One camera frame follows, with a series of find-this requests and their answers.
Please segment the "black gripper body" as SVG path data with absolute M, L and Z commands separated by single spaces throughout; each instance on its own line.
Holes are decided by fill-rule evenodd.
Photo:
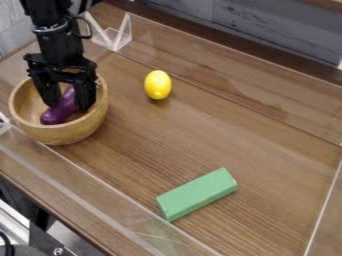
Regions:
M 29 64 L 29 76 L 34 80 L 38 89 L 57 88 L 61 82 L 83 85 L 94 85 L 98 80 L 98 64 L 90 59 L 81 57 L 67 64 L 54 64 L 45 60 L 41 53 L 25 55 Z

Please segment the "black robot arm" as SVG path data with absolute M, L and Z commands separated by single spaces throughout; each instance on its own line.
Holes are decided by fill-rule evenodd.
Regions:
M 41 52 L 27 53 L 23 59 L 29 64 L 29 76 L 33 78 L 43 102 L 54 107 L 62 99 L 59 83 L 71 83 L 75 88 L 75 104 L 87 111 L 97 102 L 97 68 L 87 59 L 79 20 L 87 20 L 73 14 L 71 0 L 19 0 L 25 14 L 33 21 L 33 33 L 37 35 Z

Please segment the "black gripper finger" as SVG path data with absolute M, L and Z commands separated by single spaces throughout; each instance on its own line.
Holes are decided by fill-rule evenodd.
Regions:
M 87 80 L 77 80 L 74 89 L 75 104 L 81 111 L 87 111 L 97 102 L 97 84 Z
M 43 102 L 54 107 L 62 98 L 59 83 L 46 74 L 35 75 L 33 80 Z

